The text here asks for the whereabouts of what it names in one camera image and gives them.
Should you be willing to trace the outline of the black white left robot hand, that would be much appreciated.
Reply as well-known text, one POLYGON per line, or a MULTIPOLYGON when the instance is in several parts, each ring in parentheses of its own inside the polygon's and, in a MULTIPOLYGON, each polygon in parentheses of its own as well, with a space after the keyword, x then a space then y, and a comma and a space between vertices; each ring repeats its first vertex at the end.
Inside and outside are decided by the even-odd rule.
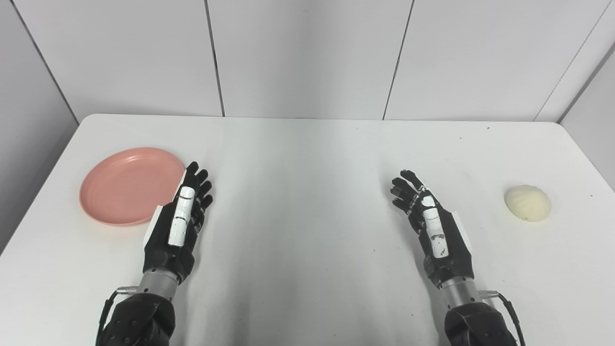
POLYGON ((213 202, 208 176, 207 169, 191 162, 171 202, 157 206, 144 245, 143 273, 167 270, 180 284, 191 274, 198 233, 213 202))

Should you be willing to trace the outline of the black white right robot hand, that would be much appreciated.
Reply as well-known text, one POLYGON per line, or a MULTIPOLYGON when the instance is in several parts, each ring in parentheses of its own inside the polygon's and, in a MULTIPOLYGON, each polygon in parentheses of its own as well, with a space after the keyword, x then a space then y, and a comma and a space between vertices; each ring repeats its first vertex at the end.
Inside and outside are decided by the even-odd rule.
POLYGON ((437 288, 456 277, 474 279, 472 257, 454 215, 410 170, 392 180, 393 205, 406 214, 424 252, 423 267, 437 288))

